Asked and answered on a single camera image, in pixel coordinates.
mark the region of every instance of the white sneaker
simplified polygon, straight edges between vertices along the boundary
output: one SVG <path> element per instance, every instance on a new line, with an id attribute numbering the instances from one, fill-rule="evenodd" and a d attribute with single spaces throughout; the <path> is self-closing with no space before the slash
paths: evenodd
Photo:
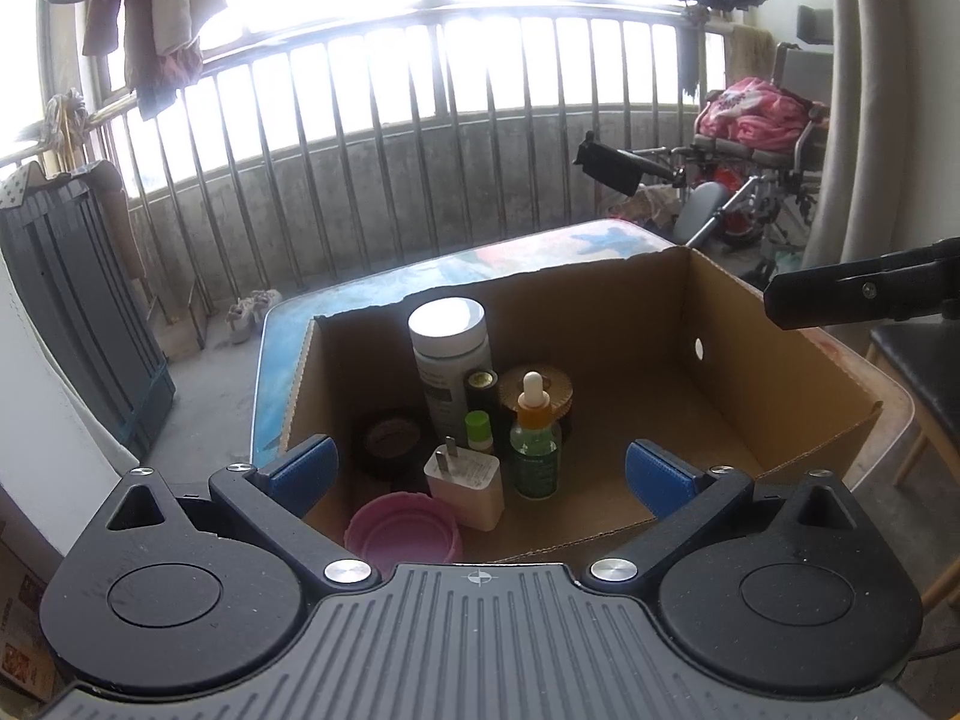
<path id="1" fill-rule="evenodd" d="M 263 322 L 267 319 L 267 312 L 283 299 L 277 290 L 253 290 L 250 300 L 253 300 L 253 321 L 256 331 L 263 332 Z"/>
<path id="2" fill-rule="evenodd" d="M 253 334 L 256 321 L 253 318 L 253 299 L 242 298 L 227 311 L 230 326 L 230 343 L 243 343 Z"/>

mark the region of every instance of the white bottle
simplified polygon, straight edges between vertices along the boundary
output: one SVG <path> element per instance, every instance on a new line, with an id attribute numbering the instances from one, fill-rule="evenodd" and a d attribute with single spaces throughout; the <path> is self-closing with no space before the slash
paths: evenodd
<path id="1" fill-rule="evenodd" d="M 469 298 L 432 300 L 410 314 L 407 325 L 437 435 L 453 436 L 465 445 L 464 376 L 476 368 L 493 367 L 483 306 Z"/>

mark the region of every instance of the blue gripper pad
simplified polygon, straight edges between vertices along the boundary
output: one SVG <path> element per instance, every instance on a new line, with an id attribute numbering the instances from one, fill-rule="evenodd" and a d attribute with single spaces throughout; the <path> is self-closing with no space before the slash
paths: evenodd
<path id="1" fill-rule="evenodd" d="M 707 482 L 703 471 L 645 439 L 627 448 L 625 466 L 630 492 L 657 519 L 692 501 Z"/>
<path id="2" fill-rule="evenodd" d="M 313 436 L 259 469 L 254 483 L 290 514 L 303 517 L 333 486 L 339 464 L 333 439 Z"/>

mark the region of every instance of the metal screw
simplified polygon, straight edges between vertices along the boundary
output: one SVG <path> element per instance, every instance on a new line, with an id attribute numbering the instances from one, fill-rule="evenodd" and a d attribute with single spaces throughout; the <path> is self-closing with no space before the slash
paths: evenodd
<path id="1" fill-rule="evenodd" d="M 637 576 L 637 567 L 622 557 L 604 557 L 590 567 L 590 573 L 602 581 L 627 581 Z"/>
<path id="2" fill-rule="evenodd" d="M 323 576 L 337 584 L 356 584 L 373 574 L 373 569 L 363 560 L 344 559 L 331 562 L 323 570 Z"/>

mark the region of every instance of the white bottle cap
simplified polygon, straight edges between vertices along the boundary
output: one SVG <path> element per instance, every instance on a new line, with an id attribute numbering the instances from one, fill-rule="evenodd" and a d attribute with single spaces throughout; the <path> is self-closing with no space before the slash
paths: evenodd
<path id="1" fill-rule="evenodd" d="M 523 392 L 517 402 L 527 409 L 539 409 L 549 403 L 549 395 L 544 392 L 544 377 L 531 370 L 523 377 Z"/>
<path id="2" fill-rule="evenodd" d="M 426 357 L 459 357 L 487 337 L 483 306 L 469 298 L 424 303 L 407 320 L 416 351 Z"/>

